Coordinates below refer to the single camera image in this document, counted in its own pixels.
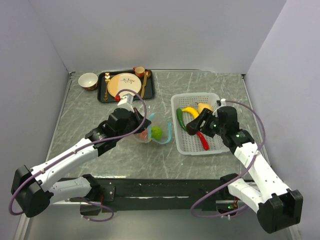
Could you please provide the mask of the yellow toy banana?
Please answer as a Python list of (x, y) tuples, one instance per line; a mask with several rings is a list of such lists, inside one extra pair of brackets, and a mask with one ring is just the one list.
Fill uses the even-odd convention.
[(190, 106), (183, 108), (182, 112), (191, 114), (194, 119), (196, 119), (200, 115), (195, 108)]

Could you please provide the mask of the red chili pepper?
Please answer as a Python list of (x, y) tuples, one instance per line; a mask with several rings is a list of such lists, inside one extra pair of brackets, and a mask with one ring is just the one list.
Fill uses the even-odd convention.
[(210, 149), (209, 147), (209, 144), (207, 142), (207, 140), (205, 139), (204, 135), (201, 133), (201, 132), (197, 132), (196, 135), (198, 136), (201, 144), (202, 144), (202, 147), (205, 151), (208, 151)]

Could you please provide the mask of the yellow toy potato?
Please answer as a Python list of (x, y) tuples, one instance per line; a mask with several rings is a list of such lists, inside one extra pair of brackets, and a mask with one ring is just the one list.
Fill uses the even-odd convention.
[(213, 108), (210, 104), (208, 103), (202, 103), (202, 102), (197, 102), (197, 111), (200, 114), (204, 109), (208, 109), (210, 111), (213, 111)]

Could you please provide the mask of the orange toy pumpkin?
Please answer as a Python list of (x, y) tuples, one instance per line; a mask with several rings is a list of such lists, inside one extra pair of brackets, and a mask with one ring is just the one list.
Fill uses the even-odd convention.
[(147, 129), (141, 132), (138, 136), (139, 139), (143, 142), (149, 141), (149, 131)]

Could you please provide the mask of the green toy fruit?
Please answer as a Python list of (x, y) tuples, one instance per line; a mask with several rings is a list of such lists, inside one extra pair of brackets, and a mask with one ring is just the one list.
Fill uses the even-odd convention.
[(153, 126), (151, 128), (151, 138), (159, 141), (163, 138), (163, 135), (164, 135), (163, 130), (160, 127)]

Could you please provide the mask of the clear zip top bag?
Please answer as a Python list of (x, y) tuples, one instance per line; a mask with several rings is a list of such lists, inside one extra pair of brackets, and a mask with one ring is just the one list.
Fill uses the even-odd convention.
[(172, 140), (172, 123), (159, 112), (152, 112), (147, 119), (151, 124), (143, 132), (132, 135), (133, 139), (140, 143), (168, 144)]

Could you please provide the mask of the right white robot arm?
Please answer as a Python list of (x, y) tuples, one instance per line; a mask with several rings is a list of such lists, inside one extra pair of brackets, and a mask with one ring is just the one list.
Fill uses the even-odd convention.
[(230, 180), (197, 200), (195, 207), (206, 198), (219, 192), (224, 199), (236, 197), (257, 215), (260, 226), (268, 234), (297, 225), (301, 221), (303, 196), (291, 190), (274, 172), (260, 152), (250, 133), (240, 128), (237, 110), (222, 106), (217, 113), (205, 108), (197, 118), (186, 125), (189, 135), (201, 132), (209, 137), (220, 136), (230, 152), (245, 166), (256, 184), (250, 186), (243, 173), (232, 175)]

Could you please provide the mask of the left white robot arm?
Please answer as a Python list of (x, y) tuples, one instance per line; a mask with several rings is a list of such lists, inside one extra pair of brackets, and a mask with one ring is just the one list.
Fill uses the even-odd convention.
[(85, 198), (95, 200), (100, 193), (100, 185), (90, 175), (74, 180), (61, 181), (72, 169), (100, 157), (113, 149), (117, 142), (133, 134), (140, 134), (151, 125), (146, 115), (141, 115), (134, 107), (116, 108), (107, 120), (92, 129), (70, 149), (51, 160), (27, 168), (19, 167), (11, 186), (12, 201), (21, 208), (21, 214), (28, 218), (42, 213), (49, 205), (70, 199)]

